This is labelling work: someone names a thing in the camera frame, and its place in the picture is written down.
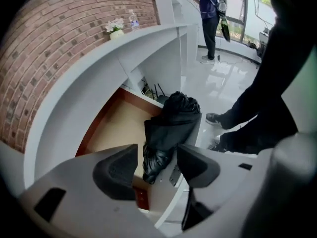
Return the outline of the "clear plastic water bottle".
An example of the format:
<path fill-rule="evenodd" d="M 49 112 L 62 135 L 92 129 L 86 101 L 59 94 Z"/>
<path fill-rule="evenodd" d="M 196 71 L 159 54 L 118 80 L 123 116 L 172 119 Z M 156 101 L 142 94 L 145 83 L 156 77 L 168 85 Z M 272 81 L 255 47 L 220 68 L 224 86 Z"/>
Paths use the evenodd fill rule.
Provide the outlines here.
<path fill-rule="evenodd" d="M 132 31 L 136 31 L 140 28 L 138 18 L 132 9 L 129 10 L 129 21 Z"/>

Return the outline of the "white curved reception desk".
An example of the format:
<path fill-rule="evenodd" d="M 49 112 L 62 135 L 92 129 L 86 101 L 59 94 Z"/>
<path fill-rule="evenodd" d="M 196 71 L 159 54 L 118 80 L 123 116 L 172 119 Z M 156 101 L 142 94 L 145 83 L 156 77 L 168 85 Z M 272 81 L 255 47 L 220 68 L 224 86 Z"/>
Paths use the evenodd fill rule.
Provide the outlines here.
<path fill-rule="evenodd" d="M 119 87 L 142 95 L 181 90 L 196 60 L 197 24 L 165 24 L 124 34 L 88 52 L 53 85 L 31 125 L 24 156 L 30 187 L 55 166 L 73 158 L 91 123 Z"/>

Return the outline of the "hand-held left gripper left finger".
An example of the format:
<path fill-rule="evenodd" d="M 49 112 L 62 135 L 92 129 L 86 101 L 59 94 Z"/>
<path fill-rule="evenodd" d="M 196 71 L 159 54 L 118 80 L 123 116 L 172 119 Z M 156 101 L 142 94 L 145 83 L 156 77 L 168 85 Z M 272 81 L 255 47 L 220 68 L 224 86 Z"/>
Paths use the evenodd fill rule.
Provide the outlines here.
<path fill-rule="evenodd" d="M 126 145 L 122 150 L 95 165 L 93 180 L 111 199 L 135 200 L 132 181 L 137 166 L 138 145 Z"/>

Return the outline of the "black router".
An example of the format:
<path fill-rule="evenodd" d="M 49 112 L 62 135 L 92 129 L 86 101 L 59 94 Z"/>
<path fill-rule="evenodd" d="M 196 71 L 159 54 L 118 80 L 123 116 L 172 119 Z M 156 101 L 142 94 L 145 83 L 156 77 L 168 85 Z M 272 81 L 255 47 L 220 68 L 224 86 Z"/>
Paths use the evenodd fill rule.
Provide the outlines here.
<path fill-rule="evenodd" d="M 167 95 L 165 95 L 159 84 L 154 84 L 154 89 L 152 89 L 144 79 L 141 80 L 141 92 L 146 97 L 149 97 L 150 99 L 157 101 L 162 105 L 164 105 L 169 98 Z"/>

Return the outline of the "person's right black shoe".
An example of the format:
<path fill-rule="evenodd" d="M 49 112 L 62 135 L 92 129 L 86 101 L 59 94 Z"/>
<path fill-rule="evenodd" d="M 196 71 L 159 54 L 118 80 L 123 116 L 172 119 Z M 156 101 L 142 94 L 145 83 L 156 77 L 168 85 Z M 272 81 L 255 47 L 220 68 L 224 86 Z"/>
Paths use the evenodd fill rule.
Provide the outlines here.
<path fill-rule="evenodd" d="M 224 130 L 230 129 L 230 122 L 225 115 L 219 115 L 216 113 L 207 113 L 206 122 L 210 125 L 216 125 Z"/>

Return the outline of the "white counter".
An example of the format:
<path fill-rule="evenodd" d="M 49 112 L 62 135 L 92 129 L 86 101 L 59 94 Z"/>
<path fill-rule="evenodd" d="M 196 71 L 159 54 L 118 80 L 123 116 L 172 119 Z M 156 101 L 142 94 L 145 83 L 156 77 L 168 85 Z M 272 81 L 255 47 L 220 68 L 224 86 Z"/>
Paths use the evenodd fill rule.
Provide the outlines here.
<path fill-rule="evenodd" d="M 187 33 L 187 62 L 197 58 L 198 49 L 198 15 L 191 4 L 186 0 L 155 0 L 159 28 L 156 43 L 165 45 L 177 35 Z"/>

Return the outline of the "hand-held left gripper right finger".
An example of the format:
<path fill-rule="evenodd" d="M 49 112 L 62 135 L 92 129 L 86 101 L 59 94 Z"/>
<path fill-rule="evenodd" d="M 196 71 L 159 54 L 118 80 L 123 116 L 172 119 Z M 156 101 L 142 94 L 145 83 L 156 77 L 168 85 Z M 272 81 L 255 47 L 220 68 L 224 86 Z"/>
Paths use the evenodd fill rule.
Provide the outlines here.
<path fill-rule="evenodd" d="M 220 165 L 206 149 L 183 144 L 177 147 L 177 165 L 190 188 L 208 187 L 220 174 Z"/>

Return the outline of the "white flower pot plant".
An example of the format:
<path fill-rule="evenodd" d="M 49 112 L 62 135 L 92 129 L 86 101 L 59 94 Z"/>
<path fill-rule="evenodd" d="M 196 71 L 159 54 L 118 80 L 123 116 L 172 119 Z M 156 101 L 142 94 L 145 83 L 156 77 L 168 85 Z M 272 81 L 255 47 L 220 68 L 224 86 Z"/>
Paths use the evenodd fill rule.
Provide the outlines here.
<path fill-rule="evenodd" d="M 124 21 L 122 18 L 116 18 L 115 20 L 108 21 L 108 23 L 106 24 L 106 32 L 109 33 L 109 37 L 111 40 L 123 36 L 123 28 Z"/>

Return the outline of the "wooden drawer with white front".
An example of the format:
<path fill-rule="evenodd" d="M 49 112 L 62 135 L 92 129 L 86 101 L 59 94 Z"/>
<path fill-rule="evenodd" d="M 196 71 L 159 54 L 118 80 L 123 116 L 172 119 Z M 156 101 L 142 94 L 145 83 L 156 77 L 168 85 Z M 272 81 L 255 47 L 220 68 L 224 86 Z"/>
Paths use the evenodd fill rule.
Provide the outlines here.
<path fill-rule="evenodd" d="M 164 105 L 144 95 L 119 88 L 99 111 L 77 150 L 77 156 L 122 145 L 138 145 L 138 166 L 132 186 L 137 204 L 147 211 L 147 217 L 160 227 L 174 209 L 185 188 L 185 179 L 177 165 L 175 150 L 169 165 L 153 184 L 143 180 L 143 146 L 146 142 L 144 122 L 161 113 Z M 195 146 L 201 117 L 184 144 Z"/>

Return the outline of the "person's black shoe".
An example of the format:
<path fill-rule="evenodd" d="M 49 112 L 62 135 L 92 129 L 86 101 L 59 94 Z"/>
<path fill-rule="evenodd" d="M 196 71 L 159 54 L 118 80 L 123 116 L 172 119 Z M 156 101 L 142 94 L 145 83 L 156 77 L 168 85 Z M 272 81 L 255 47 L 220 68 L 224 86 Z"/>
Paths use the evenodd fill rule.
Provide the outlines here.
<path fill-rule="evenodd" d="M 224 130 L 230 129 L 230 122 L 225 115 L 219 115 L 216 113 L 207 113 L 206 122 L 210 125 L 216 125 Z"/>
<path fill-rule="evenodd" d="M 211 151 L 216 151 L 220 153 L 225 153 L 228 151 L 226 142 L 220 138 L 214 138 L 208 147 Z"/>

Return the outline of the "person's left black shoe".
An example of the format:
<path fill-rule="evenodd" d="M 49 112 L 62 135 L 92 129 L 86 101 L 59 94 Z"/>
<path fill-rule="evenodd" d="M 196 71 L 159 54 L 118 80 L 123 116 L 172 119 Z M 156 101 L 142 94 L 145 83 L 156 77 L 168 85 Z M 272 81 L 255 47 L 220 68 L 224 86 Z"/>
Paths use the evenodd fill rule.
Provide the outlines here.
<path fill-rule="evenodd" d="M 208 147 L 211 151 L 216 151 L 220 153 L 225 153 L 228 151 L 226 142 L 220 138 L 214 138 Z"/>

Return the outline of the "black cloth bundle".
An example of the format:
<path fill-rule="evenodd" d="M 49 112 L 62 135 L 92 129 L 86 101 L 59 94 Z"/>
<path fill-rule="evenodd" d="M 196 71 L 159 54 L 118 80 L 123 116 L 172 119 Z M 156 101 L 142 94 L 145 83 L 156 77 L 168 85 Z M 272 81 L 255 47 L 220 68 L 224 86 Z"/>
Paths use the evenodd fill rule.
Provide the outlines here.
<path fill-rule="evenodd" d="M 144 122 L 146 142 L 143 146 L 143 180 L 153 184 L 172 160 L 179 144 L 192 133 L 201 109 L 198 101 L 182 92 L 173 93 L 161 113 Z"/>

